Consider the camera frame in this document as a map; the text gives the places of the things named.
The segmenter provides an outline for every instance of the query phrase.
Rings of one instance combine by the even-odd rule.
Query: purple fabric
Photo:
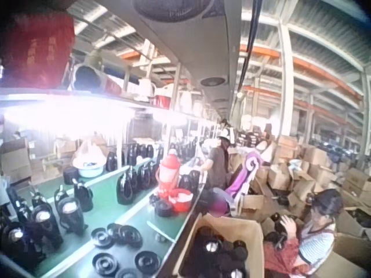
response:
[[[252,171],[249,171],[246,167],[246,162],[250,158],[253,158],[253,157],[257,158],[257,161],[258,161],[258,165],[254,165],[254,168],[259,167],[262,164],[262,160],[261,160],[260,155],[258,153],[255,153],[255,152],[249,153],[246,156],[244,164],[242,165],[241,172],[238,174],[238,176],[235,179],[235,181],[233,182],[233,184],[225,190],[230,196],[234,197],[237,194],[237,192],[240,190],[242,184],[248,179],[251,172],[253,172],[254,168],[253,168]]]

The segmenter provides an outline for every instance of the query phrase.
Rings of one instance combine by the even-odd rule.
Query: red bucket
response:
[[[191,209],[193,193],[183,188],[173,189],[169,194],[169,201],[177,213],[186,213]]]

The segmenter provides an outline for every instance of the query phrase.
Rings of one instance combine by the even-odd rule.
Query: cable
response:
[[[242,71],[241,71],[241,77],[238,83],[237,92],[240,92],[243,85],[243,80],[245,79],[245,75],[249,66],[249,61],[252,53],[252,46],[255,41],[256,33],[257,33],[257,27],[259,25],[259,16],[261,11],[261,3],[262,0],[254,0],[253,2],[253,12],[252,12],[252,18],[250,23],[250,34],[249,34],[249,40],[248,40],[248,48],[246,50],[248,56],[245,58],[245,61],[243,62]]]

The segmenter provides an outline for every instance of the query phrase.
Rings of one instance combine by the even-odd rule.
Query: black round lid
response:
[[[123,241],[135,248],[141,247],[143,244],[143,239],[140,232],[133,226],[125,225],[119,230],[121,238]]]
[[[143,274],[153,275],[161,266],[160,257],[151,251],[142,251],[135,256],[135,265]]]
[[[122,228],[122,225],[116,224],[116,223],[110,223],[107,226],[108,235],[119,243],[123,241],[123,238],[121,237],[121,234],[120,234],[121,228]]]
[[[142,278],[143,275],[135,268],[124,268],[117,271],[115,278]]]
[[[95,246],[108,248],[113,244],[113,238],[104,228],[96,228],[91,233],[91,238]]]
[[[95,271],[104,276],[113,275],[118,267],[117,260],[108,253],[99,253],[93,258]]]

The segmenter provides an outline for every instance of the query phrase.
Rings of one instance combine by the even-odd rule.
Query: open cardboard box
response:
[[[197,217],[174,266],[173,275],[182,277],[180,275],[180,270],[183,268],[184,261],[193,246],[196,232],[202,226],[212,227],[228,241],[234,242],[235,240],[242,240],[245,242],[249,251],[248,259],[245,262],[246,270],[250,273],[251,278],[264,277],[263,233],[260,225],[252,220],[228,217],[216,218],[210,214],[205,216],[199,214]]]

